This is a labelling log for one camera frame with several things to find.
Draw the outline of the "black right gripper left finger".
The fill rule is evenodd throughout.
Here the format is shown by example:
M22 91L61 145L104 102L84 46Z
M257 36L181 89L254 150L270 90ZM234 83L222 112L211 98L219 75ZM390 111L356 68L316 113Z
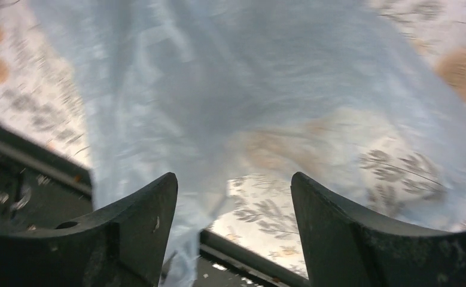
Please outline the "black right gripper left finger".
M157 286L177 194L169 172L54 229L0 235L0 286Z

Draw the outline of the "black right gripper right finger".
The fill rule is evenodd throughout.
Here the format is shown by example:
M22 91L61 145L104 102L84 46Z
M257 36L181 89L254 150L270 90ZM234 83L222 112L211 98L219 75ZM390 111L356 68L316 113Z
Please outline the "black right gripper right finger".
M311 286L466 286L466 231L389 218L301 172L291 196Z

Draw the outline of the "light blue plastic bag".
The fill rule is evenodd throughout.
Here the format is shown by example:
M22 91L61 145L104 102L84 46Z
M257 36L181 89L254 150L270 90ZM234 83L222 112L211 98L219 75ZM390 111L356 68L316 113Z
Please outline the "light blue plastic bag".
M466 1L31 1L75 69L94 204L166 172L164 286L234 211L298 239L302 172L396 221L466 230Z

